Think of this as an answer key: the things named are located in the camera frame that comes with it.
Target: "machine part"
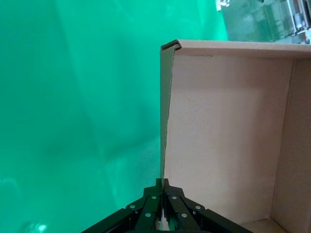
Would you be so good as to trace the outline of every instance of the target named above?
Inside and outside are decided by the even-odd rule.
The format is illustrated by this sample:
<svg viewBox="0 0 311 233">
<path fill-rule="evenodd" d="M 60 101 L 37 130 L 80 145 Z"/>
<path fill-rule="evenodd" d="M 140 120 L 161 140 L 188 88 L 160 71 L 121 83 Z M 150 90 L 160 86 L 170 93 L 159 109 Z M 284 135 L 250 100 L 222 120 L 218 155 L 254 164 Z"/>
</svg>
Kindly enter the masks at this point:
<svg viewBox="0 0 311 233">
<path fill-rule="evenodd" d="M 160 231 L 162 210 L 170 231 Z M 143 197 L 82 233 L 251 233 L 240 225 L 185 197 L 167 179 L 144 189 Z"/>
</svg>

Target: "cardboard box flap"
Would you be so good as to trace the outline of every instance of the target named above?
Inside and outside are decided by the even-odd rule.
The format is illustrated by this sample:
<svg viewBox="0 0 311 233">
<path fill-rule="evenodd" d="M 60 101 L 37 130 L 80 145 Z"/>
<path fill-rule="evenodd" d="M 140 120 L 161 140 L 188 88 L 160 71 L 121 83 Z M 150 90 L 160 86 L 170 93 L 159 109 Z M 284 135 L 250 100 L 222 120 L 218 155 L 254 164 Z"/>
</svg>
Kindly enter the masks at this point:
<svg viewBox="0 0 311 233">
<path fill-rule="evenodd" d="M 174 46 L 178 54 L 187 55 L 225 55 L 258 58 L 311 58 L 311 46 L 255 42 L 227 42 L 203 40 L 174 40 L 164 46 L 162 51 Z"/>
</svg>

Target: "cardboard box wall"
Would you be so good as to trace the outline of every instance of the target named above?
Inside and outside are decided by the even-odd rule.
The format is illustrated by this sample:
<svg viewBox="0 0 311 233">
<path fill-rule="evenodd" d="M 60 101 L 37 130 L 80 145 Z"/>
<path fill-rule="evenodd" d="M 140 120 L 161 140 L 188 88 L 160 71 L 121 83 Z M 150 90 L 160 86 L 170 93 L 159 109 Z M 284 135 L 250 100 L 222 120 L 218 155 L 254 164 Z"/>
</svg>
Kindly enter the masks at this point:
<svg viewBox="0 0 311 233">
<path fill-rule="evenodd" d="M 239 224 L 310 233 L 310 59 L 304 45 L 163 46 L 162 176 Z"/>
</svg>

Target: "green backdrop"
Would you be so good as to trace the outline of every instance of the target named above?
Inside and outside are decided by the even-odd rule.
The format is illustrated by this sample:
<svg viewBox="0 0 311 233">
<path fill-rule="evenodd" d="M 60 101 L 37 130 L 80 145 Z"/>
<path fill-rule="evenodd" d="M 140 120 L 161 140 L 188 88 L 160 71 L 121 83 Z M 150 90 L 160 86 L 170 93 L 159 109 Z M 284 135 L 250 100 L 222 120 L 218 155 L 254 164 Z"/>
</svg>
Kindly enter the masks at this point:
<svg viewBox="0 0 311 233">
<path fill-rule="evenodd" d="M 0 1 L 0 232 L 75 233 L 159 177 L 160 46 L 214 0 Z"/>
</svg>

